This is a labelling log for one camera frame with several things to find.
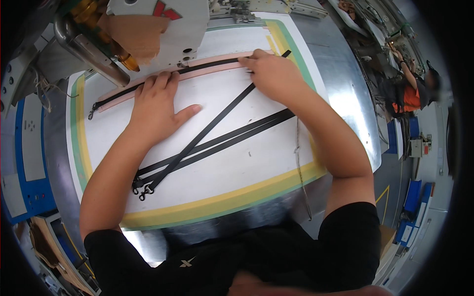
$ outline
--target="black t-shirt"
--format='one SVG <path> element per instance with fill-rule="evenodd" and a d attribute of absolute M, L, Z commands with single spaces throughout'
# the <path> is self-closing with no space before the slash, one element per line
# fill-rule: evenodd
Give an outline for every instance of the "black t-shirt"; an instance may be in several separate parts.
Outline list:
<path fill-rule="evenodd" d="M 84 245 L 103 295 L 226 295 L 241 269 L 316 292 L 370 285 L 381 238 L 375 206 L 358 202 L 329 214 L 317 240 L 288 220 L 190 246 L 156 268 L 115 230 L 92 232 Z"/>

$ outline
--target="metal table surface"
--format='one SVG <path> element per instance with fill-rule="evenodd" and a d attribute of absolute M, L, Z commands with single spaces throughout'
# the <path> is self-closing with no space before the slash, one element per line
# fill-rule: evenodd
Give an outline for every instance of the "metal table surface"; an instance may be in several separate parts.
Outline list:
<path fill-rule="evenodd" d="M 372 101 L 359 65 L 330 16 L 315 19 L 292 14 L 323 78 L 329 101 L 363 143 L 373 171 L 382 162 L 377 122 Z M 67 89 L 67 82 L 60 84 Z M 45 154 L 53 195 L 63 223 L 77 249 L 85 253 L 79 233 L 80 204 L 73 185 L 67 155 L 65 95 L 51 95 L 53 112 L 44 119 Z M 332 177 L 328 174 L 306 185 L 313 219 L 320 223 Z M 169 245 L 189 245 L 210 238 L 230 236 L 245 229 L 275 225 L 290 216 L 298 223 L 308 220 L 301 189 L 260 205 L 198 223 L 124 232 L 147 262 L 166 259 Z"/>

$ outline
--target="black strap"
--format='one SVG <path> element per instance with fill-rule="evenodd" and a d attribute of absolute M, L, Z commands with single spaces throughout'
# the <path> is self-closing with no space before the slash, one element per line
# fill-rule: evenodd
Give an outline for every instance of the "black strap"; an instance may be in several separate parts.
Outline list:
<path fill-rule="evenodd" d="M 213 66 L 224 65 L 224 64 L 228 64 L 228 63 L 236 63 L 236 62 L 238 62 L 237 58 L 226 59 L 226 60 L 216 61 L 216 62 L 210 62 L 210 63 L 205 63 L 205 64 L 193 66 L 193 67 L 187 67 L 187 68 L 179 69 L 178 73 L 179 74 L 184 74 L 184 73 L 192 72 L 192 71 L 195 71 L 195 70 L 205 69 L 205 68 L 209 68 L 209 67 L 213 67 Z M 136 90 L 142 84 L 144 84 L 144 82 L 142 82 L 140 84 L 137 84 L 135 86 L 132 86 L 132 87 L 126 89 L 126 90 L 123 90 L 123 91 L 121 91 L 121 92 L 119 92 L 119 93 L 117 93 L 113 96 L 110 96 L 109 98 L 107 98 L 105 100 L 95 102 L 94 105 L 92 106 L 92 110 L 89 113 L 88 119 L 92 120 L 94 112 L 97 111 L 100 107 L 104 106 L 105 104 L 107 104 L 107 103 L 109 103 L 109 102 L 111 102 L 111 101 L 113 101 L 117 98 L 120 98 L 123 95 L 128 94 L 129 92 L 132 92 L 132 91 Z"/>
<path fill-rule="evenodd" d="M 290 50 L 287 50 L 282 57 L 286 58 L 291 53 Z M 232 109 L 234 109 L 253 89 L 255 85 L 251 83 L 240 95 L 237 96 L 216 118 L 214 118 L 172 161 L 171 163 L 163 170 L 160 174 L 153 180 L 149 185 L 145 186 L 145 190 L 140 195 L 140 200 L 145 200 L 145 194 L 153 193 L 153 190 L 160 184 L 160 182 L 174 170 L 174 168 L 179 164 L 179 162 L 186 157 L 191 150 L 199 143 L 227 114 L 229 114 Z"/>
<path fill-rule="evenodd" d="M 292 117 L 295 116 L 289 109 L 285 109 L 284 111 L 285 111 L 285 112 L 283 112 L 283 113 L 279 112 L 279 113 L 280 113 L 280 116 L 278 116 L 278 118 L 275 119 L 275 120 L 271 120 L 270 122 L 267 122 L 267 123 L 265 123 L 265 124 L 263 124 L 263 125 L 260 125 L 260 126 L 257 127 L 257 128 L 251 129 L 251 130 L 249 130 L 249 131 L 247 131 L 247 132 L 245 132 L 245 133 L 243 133 L 243 134 L 241 134 L 241 135 L 238 135 L 238 136 L 236 136 L 236 137 L 233 137 L 232 139 L 230 139 L 230 140 L 228 140 L 228 141 L 226 141 L 226 142 L 224 142 L 224 143 L 221 143 L 220 145 L 217 145 L 217 146 L 215 146 L 215 147 L 212 147 L 212 148 L 210 148 L 210 149 L 208 149 L 208 150 L 206 150 L 206 151 L 204 151 L 204 152 L 202 152 L 202 153 L 199 153 L 199 154 L 197 154 L 197 155 L 195 155 L 195 156 L 193 156 L 193 157 L 190 157 L 190 158 L 188 158 L 188 159 L 186 159 L 186 160 L 181 161 L 172 171 L 179 170 L 179 169 L 181 169 L 181 168 L 184 168 L 185 166 L 188 166 L 188 165 L 193 164 L 193 163 L 195 163 L 195 162 L 197 162 L 197 161 L 200 161 L 201 159 L 204 159 L 204 158 L 206 158 L 206 157 L 208 157 L 208 156 L 211 156 L 211 155 L 213 155 L 213 154 L 215 154 L 215 153 L 217 153 L 217 152 L 219 152 L 219 151 L 221 151 L 221 150 L 224 150 L 224 149 L 226 149 L 226 148 L 229 148 L 229 147 L 232 146 L 232 145 L 235 145 L 235 144 L 237 144 L 237 143 L 239 143 L 239 142 L 241 142 L 241 141 L 243 141 L 243 140 L 245 140 L 245 139 L 248 139 L 248 138 L 250 138 L 250 137 L 252 137 L 252 136 L 254 136 L 254 135 L 258 134 L 258 133 L 261 133 L 261 132 L 263 132 L 263 131 L 269 129 L 270 127 L 273 127 L 273 126 L 275 126 L 275 125 L 277 125 L 277 124 L 280 124 L 280 123 L 282 123 L 282 122 L 284 122 L 284 121 L 286 121 L 286 120 L 288 120 L 288 119 L 290 119 L 290 118 L 292 118 Z M 177 156 L 177 155 L 172 156 L 172 157 L 170 157 L 170 158 L 168 158 L 168 159 L 166 159 L 166 160 L 164 160 L 164 161 L 157 162 L 157 163 L 154 165 L 154 168 L 155 168 L 155 169 L 159 169 L 159 168 L 161 168 L 161 167 L 164 167 L 164 166 L 167 165 L 172 159 L 174 159 L 176 156 Z M 156 173 L 154 173 L 154 174 L 152 174 L 152 175 L 150 175 L 150 176 L 148 176 L 148 177 L 145 177 L 145 178 L 143 178 L 143 179 L 135 178 L 136 181 L 132 184 L 132 188 L 133 188 L 133 189 L 140 188 L 140 187 L 142 187 L 143 185 L 145 185 L 146 183 L 152 182 L 152 181 L 153 181 L 156 177 L 158 177 L 162 172 L 163 172 L 163 170 L 162 170 L 162 171 L 159 171 L 159 172 L 156 172 Z"/>
<path fill-rule="evenodd" d="M 229 132 L 229 133 L 227 133 L 227 134 L 224 134 L 224 135 L 219 136 L 219 137 L 217 137 L 217 138 L 214 138 L 214 139 L 212 139 L 212 140 L 210 140 L 210 141 L 207 141 L 207 142 L 205 142 L 205 143 L 202 143 L 201 145 L 197 145 L 196 147 L 194 147 L 194 148 L 191 150 L 191 152 L 190 152 L 187 156 L 193 155 L 193 154 L 198 153 L 198 152 L 200 152 L 200 151 L 202 151 L 202 150 L 208 149 L 208 148 L 210 148 L 210 147 L 212 147 L 212 146 L 214 146 L 214 145 L 220 144 L 220 143 L 222 143 L 222 142 L 224 142 L 224 141 L 227 141 L 228 139 L 231 139 L 231 138 L 233 138 L 233 137 L 235 137 L 235 136 L 238 136 L 238 135 L 240 135 L 240 134 L 243 134 L 243 133 L 245 133 L 245 132 L 248 132 L 248 131 L 250 131 L 250 130 L 256 128 L 256 127 L 262 126 L 262 125 L 264 125 L 264 124 L 266 124 L 266 123 L 269 123 L 269 122 L 271 122 L 271 121 L 273 121 L 273 120 L 279 119 L 279 118 L 281 118 L 281 117 L 285 117 L 287 114 L 292 114 L 292 112 L 291 112 L 289 109 L 285 109 L 285 110 L 282 110 L 282 111 L 280 111 L 280 112 L 276 112 L 276 113 L 274 113 L 274 114 L 272 114 L 272 115 L 270 115 L 270 116 L 267 116 L 267 117 L 265 117 L 265 118 L 262 118 L 262 119 L 260 119 L 260 120 L 255 121 L 255 122 L 252 122 L 252 123 L 250 123 L 250 124 L 248 124 L 248 125 L 246 125 L 246 126 L 240 127 L 240 128 L 238 128 L 238 129 L 236 129 L 236 130 L 233 130 L 233 131 L 231 131 L 231 132 Z M 144 175 L 144 174 L 146 174 L 146 173 L 149 173 L 149 172 L 151 172 L 151 171 L 153 171 L 153 170 L 159 169 L 159 168 L 161 168 L 161 167 L 163 167 L 163 166 L 169 164 L 169 163 L 173 160 L 174 157 L 176 157 L 176 155 L 175 155 L 175 156 L 168 157 L 168 158 L 166 158 L 166 159 L 164 159 L 164 160 L 162 160 L 162 161 L 156 162 L 156 163 L 151 164 L 151 165 L 149 165 L 149 166 L 147 166 L 147 167 L 144 167 L 144 168 L 142 168 L 142 169 L 139 169 L 139 170 L 137 171 L 137 174 L 135 175 L 135 177 L 140 177 L 140 176 L 142 176 L 142 175 Z"/>

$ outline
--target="brown cardboard box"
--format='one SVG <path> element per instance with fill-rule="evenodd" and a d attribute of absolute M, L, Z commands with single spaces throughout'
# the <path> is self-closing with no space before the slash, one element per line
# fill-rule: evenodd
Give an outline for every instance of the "brown cardboard box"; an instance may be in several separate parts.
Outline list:
<path fill-rule="evenodd" d="M 395 239 L 396 229 L 392 229 L 385 225 L 379 226 L 380 233 L 382 235 L 382 249 L 380 250 L 380 259 L 385 255 L 390 246 L 392 245 L 393 240 Z"/>

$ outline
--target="person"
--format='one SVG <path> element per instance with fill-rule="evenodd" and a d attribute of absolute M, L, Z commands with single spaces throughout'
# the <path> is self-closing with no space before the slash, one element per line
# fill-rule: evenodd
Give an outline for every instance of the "person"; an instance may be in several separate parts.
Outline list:
<path fill-rule="evenodd" d="M 379 83 L 381 94 L 385 97 L 385 106 L 389 113 L 398 118 L 406 112 L 423 109 L 432 102 L 438 101 L 438 91 L 441 88 L 439 73 L 427 60 L 428 72 L 425 79 L 415 73 L 415 59 L 410 59 L 410 66 L 403 59 L 400 51 L 395 50 L 399 68 L 403 71 L 401 81 L 383 79 Z"/>
<path fill-rule="evenodd" d="M 130 184 L 150 148 L 201 110 L 191 105 L 175 114 L 179 74 L 163 72 L 136 90 L 128 126 L 82 197 L 80 231 L 99 287 L 105 295 L 386 295 L 370 286 L 381 234 L 372 168 L 361 142 L 289 59 L 257 49 L 239 62 L 252 71 L 257 89 L 305 124 L 333 176 L 318 240 L 288 220 L 171 250 L 156 268 L 143 260 L 119 227 Z"/>

